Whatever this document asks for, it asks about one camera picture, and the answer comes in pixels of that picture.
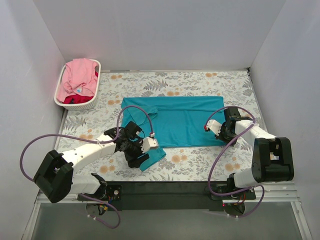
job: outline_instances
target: white laundry basket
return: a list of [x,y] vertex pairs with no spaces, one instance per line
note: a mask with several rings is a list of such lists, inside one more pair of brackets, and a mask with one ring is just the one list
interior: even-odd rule
[[93,108],[97,101],[98,101],[98,98],[97,98],[97,94],[98,94],[98,87],[99,87],[99,81],[100,81],[100,74],[101,74],[101,64],[99,61],[97,60],[94,60],[94,59],[90,59],[92,61],[95,61],[96,63],[98,63],[98,67],[99,67],[99,70],[98,70],[98,79],[97,79],[97,82],[96,82],[96,89],[95,89],[95,95],[93,96],[93,98],[90,100],[90,101],[87,101],[87,102],[84,102],[84,103],[77,103],[77,104],[63,104],[61,102],[59,102],[57,100],[57,94],[58,94],[58,89],[59,89],[59,86],[61,84],[61,81],[62,81],[62,76],[66,70],[66,65],[63,66],[62,70],[61,70],[61,73],[60,73],[60,77],[59,77],[59,81],[58,81],[58,84],[56,86],[56,89],[55,89],[55,94],[54,94],[54,102],[59,105],[59,106],[62,106],[64,107],[65,109],[67,110],[87,110],[87,109],[91,109]]

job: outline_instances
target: floral tablecloth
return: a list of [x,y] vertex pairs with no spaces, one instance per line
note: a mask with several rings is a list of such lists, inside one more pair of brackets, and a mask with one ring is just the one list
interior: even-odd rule
[[[221,72],[121,72],[102,73],[98,102],[89,110],[69,111],[63,134],[95,139],[116,126],[124,97],[149,96],[223,96],[224,105],[241,106],[252,112],[265,128],[246,71]],[[61,138],[58,151],[83,145]],[[98,173],[107,181],[206,181],[220,146],[165,148],[166,157],[141,172],[129,168],[122,152],[103,157],[87,165],[78,174]],[[212,180],[226,180],[234,172],[251,167],[252,148],[243,139],[222,156]]]

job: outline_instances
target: teal cloth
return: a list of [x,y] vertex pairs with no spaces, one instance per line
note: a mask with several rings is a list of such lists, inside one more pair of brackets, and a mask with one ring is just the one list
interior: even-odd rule
[[[211,113],[224,106],[221,96],[157,96],[125,97],[121,107],[137,105],[152,120],[159,148],[148,151],[150,158],[140,167],[142,171],[162,159],[168,147],[223,146],[213,134],[204,131],[204,124]],[[225,121],[223,111],[213,116],[219,123]],[[127,108],[123,113],[122,126],[130,121],[139,125],[148,136],[151,129],[146,115],[137,108]]]

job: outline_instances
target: clothing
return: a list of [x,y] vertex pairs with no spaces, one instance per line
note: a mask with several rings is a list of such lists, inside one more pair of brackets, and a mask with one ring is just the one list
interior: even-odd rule
[[[152,120],[155,138],[160,147],[148,152],[148,167],[165,156],[162,148],[225,145],[215,139],[212,132],[204,131],[204,124],[210,114],[224,106],[221,96],[125,97],[121,107],[128,105],[143,108]],[[213,119],[222,124],[225,121],[223,111],[215,114]],[[122,126],[130,121],[139,125],[146,135],[150,133],[149,121],[139,109],[131,107],[124,111]]]
[[95,68],[98,63],[86,58],[74,59],[65,64],[57,99],[64,102],[66,97],[78,94],[93,97],[96,94],[98,77]]
[[93,96],[80,96],[79,94],[67,96],[63,104],[84,104],[93,99]]

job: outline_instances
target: white wall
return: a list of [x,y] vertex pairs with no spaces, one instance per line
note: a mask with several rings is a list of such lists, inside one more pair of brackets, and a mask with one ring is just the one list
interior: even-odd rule
[[[18,240],[39,190],[21,174],[20,153],[33,138],[58,132],[53,93],[64,59],[32,0],[0,0],[0,19],[0,239]],[[54,140],[27,152],[32,177]]]
[[291,140],[294,182],[320,239],[320,1],[287,0],[252,65],[270,133]]
[[67,61],[104,70],[250,67],[285,0],[33,0]]

